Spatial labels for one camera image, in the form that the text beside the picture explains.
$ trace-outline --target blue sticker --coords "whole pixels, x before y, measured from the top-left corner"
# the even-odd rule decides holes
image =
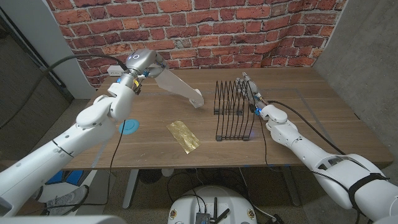
[[[119,126],[119,133],[122,133],[123,123]],[[123,134],[132,134],[139,128],[139,122],[135,119],[126,120]]]

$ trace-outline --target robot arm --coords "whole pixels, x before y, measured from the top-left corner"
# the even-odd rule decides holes
[[[252,82],[245,74],[244,80]],[[300,134],[284,111],[270,105],[258,91],[252,93],[259,115],[267,120],[266,127],[272,139],[289,148],[311,171],[331,177],[344,186],[314,174],[338,205],[345,209],[358,208],[374,222],[398,215],[398,187],[386,181],[372,162],[356,154],[335,155],[324,151]]]
[[[0,173],[0,217],[15,215],[41,185],[75,156],[113,136],[114,121],[128,118],[134,96],[140,92],[141,78],[145,78],[143,74],[153,63],[160,64],[156,72],[167,68],[154,50],[134,52],[126,63],[130,73],[124,73],[108,89],[111,97],[99,96],[77,116],[72,127]]]

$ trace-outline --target power cord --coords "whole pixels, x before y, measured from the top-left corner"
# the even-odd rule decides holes
[[[16,110],[16,112],[9,117],[7,120],[5,120],[5,122],[3,122],[0,126],[0,129],[2,129],[3,127],[5,127],[5,125],[7,125],[22,109],[23,107],[26,105],[26,103],[29,101],[29,99],[31,98],[31,96],[33,95],[33,92],[36,90],[36,88],[39,86],[40,82],[43,80],[43,78],[48,74],[48,72],[51,72],[55,67],[57,67],[58,65],[60,65],[63,62],[66,62],[67,60],[73,59],[73,58],[81,58],[81,57],[102,57],[102,58],[110,58],[113,59],[115,61],[117,61],[118,65],[120,65],[120,67],[123,68],[124,71],[128,71],[127,66],[119,59],[117,59],[116,57],[112,57],[109,55],[102,55],[102,54],[80,54],[80,55],[71,55],[71,56],[67,56],[64,57],[58,61],[56,61],[54,64],[52,64],[51,66],[49,66],[46,70],[44,70],[41,74],[41,76],[37,79],[37,81],[34,83],[33,87],[30,89],[30,91],[28,92],[27,96],[25,97],[25,99],[22,101],[21,105],[18,107],[18,109]]]
[[[110,191],[110,188],[111,188],[111,171],[112,171],[113,159],[114,159],[114,156],[116,155],[116,152],[118,151],[118,148],[119,148],[119,145],[120,145],[120,141],[122,140],[123,131],[124,131],[124,125],[125,124],[126,124],[126,120],[123,121],[123,127],[122,127],[122,131],[121,131],[121,134],[120,134],[120,137],[119,137],[118,145],[116,146],[116,149],[113,152],[113,156],[112,156],[112,159],[111,159],[111,164],[109,166],[108,189],[106,190],[106,201],[105,201],[105,203],[78,203],[78,204],[73,204],[73,205],[56,205],[56,206],[50,206],[50,207],[45,207],[45,208],[41,208],[41,209],[38,209],[38,210],[34,210],[33,212],[28,212],[28,213],[25,213],[23,215],[24,216],[25,215],[30,215],[32,213],[48,210],[48,209],[51,209],[51,208],[63,208],[63,207],[74,207],[74,206],[84,206],[84,205],[106,205],[108,203],[108,201],[109,201],[109,191]]]

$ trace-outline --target black wire rack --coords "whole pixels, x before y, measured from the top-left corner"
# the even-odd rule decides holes
[[[216,140],[248,141],[254,124],[253,94],[246,81],[217,81],[214,115],[218,115]]]

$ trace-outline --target brick wall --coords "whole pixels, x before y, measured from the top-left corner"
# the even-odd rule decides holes
[[[312,66],[345,0],[47,0],[75,54],[157,50],[171,68]],[[94,87],[114,62],[79,60]]]

